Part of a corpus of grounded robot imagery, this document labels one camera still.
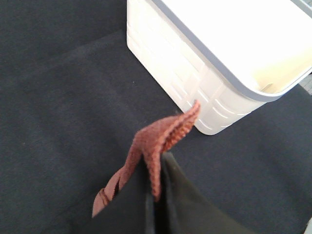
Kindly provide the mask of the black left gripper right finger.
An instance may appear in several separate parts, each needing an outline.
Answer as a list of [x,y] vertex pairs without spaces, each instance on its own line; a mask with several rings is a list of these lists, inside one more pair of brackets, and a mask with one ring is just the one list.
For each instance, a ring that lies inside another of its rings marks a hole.
[[209,202],[185,176],[171,153],[161,156],[161,199],[156,203],[158,234],[251,234]]

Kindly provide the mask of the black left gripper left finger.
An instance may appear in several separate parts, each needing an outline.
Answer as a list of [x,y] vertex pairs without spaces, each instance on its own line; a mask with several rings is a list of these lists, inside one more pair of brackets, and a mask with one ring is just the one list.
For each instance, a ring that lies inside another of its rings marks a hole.
[[81,234],[154,234],[155,214],[144,161],[115,198],[91,219]]

